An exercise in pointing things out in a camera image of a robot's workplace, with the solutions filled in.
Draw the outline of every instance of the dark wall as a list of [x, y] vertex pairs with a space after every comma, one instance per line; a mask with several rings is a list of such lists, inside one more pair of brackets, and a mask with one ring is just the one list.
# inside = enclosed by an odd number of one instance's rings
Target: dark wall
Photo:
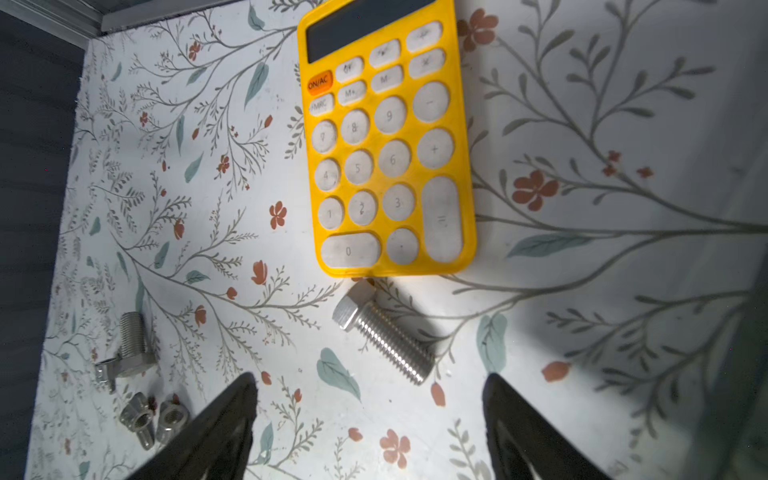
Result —
[[0, 12], [0, 472], [22, 478], [84, 52]]

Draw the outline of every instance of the calculator display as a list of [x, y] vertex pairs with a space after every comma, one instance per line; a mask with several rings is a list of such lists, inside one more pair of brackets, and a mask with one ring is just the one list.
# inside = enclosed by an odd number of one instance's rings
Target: calculator display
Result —
[[399, 20], [435, 0], [355, 0], [306, 29], [309, 63]]

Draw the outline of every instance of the bolt head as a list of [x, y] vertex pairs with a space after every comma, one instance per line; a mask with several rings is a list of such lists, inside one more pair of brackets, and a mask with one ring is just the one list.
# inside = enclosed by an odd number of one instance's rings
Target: bolt head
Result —
[[367, 281], [360, 280], [336, 305], [333, 321], [338, 323], [342, 330], [349, 332], [355, 326], [362, 306], [372, 301], [375, 296], [376, 288]]

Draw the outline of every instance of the calculator button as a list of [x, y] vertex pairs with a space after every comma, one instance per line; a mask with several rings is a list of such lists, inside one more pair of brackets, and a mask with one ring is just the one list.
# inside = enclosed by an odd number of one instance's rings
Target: calculator button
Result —
[[371, 90], [379, 93], [394, 88], [401, 83], [402, 67], [400, 65], [395, 65], [392, 68], [387, 68], [385, 71], [373, 75], [373, 78], [371, 79]]
[[376, 107], [373, 121], [383, 134], [396, 134], [406, 122], [406, 103], [398, 97], [386, 98]]
[[320, 209], [317, 211], [317, 220], [326, 230], [339, 228], [344, 221], [344, 206], [336, 198], [326, 198], [320, 204]]
[[339, 90], [339, 103], [341, 105], [353, 104], [366, 96], [366, 83], [362, 80], [349, 84]]
[[400, 58], [400, 41], [396, 38], [374, 48], [368, 57], [368, 63], [372, 67], [378, 68], [392, 63], [398, 58]]
[[399, 228], [386, 239], [386, 254], [398, 265], [410, 265], [419, 255], [419, 239], [407, 228]]
[[419, 140], [416, 156], [419, 162], [427, 168], [437, 170], [451, 160], [453, 155], [453, 139], [451, 134], [442, 128], [430, 130]]
[[415, 204], [411, 189], [401, 184], [389, 188], [382, 199], [384, 213], [395, 222], [402, 222], [410, 217]]
[[413, 114], [425, 123], [437, 121], [448, 110], [448, 88], [439, 81], [430, 81], [416, 92]]
[[419, 51], [434, 45], [440, 37], [442, 37], [442, 23], [431, 22], [409, 33], [406, 37], [406, 47], [411, 52]]
[[321, 161], [315, 169], [315, 184], [324, 192], [336, 188], [339, 184], [339, 164], [331, 158]]
[[333, 110], [333, 94], [325, 94], [320, 98], [315, 98], [310, 102], [310, 114], [313, 117], [319, 117], [330, 113]]
[[411, 164], [411, 150], [405, 142], [390, 141], [379, 152], [379, 169], [389, 178], [404, 174]]
[[346, 83], [362, 75], [362, 58], [355, 57], [336, 67], [336, 81]]
[[319, 154], [326, 154], [336, 146], [336, 125], [330, 120], [323, 120], [312, 131], [312, 147]]
[[376, 218], [376, 198], [366, 191], [360, 191], [349, 199], [349, 218], [359, 227], [373, 222]]
[[436, 262], [456, 260], [464, 247], [458, 190], [447, 177], [432, 178], [422, 189], [424, 247]]
[[420, 78], [436, 72], [444, 64], [445, 51], [442, 48], [436, 48], [414, 57], [408, 64], [408, 74], [411, 75], [411, 78]]
[[341, 121], [341, 137], [350, 145], [362, 143], [368, 135], [371, 124], [362, 110], [352, 110]]
[[320, 247], [320, 258], [331, 268], [373, 266], [381, 254], [379, 240], [370, 233], [334, 235], [326, 238]]
[[371, 178], [373, 159], [364, 150], [353, 152], [344, 162], [344, 174], [352, 185], [362, 185]]

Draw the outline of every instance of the hex bolt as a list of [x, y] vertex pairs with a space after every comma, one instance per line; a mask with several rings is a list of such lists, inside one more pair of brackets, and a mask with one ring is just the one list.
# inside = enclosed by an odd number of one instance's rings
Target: hex bolt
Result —
[[376, 305], [376, 288], [365, 280], [356, 283], [333, 310], [333, 321], [345, 332], [357, 329], [416, 385], [432, 371], [435, 357], [406, 335]]

